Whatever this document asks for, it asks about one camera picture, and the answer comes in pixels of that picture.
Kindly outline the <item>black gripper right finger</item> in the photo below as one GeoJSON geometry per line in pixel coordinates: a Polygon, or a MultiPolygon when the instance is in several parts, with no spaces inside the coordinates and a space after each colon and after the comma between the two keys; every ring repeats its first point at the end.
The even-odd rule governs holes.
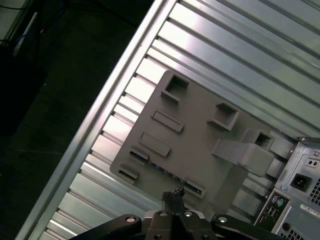
{"type": "Polygon", "coordinates": [[[184,188],[174,191],[174,211],[190,240],[282,240],[283,237],[232,216],[220,214],[208,221],[184,205],[184,188]]]}

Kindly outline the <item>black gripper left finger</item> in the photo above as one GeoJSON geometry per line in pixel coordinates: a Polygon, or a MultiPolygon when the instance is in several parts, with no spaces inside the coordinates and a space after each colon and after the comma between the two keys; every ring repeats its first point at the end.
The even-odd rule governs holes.
{"type": "Polygon", "coordinates": [[[141,219],[134,214],[123,214],[87,230],[76,240],[170,240],[175,217],[174,199],[179,192],[162,194],[162,209],[150,211],[141,219]]]}

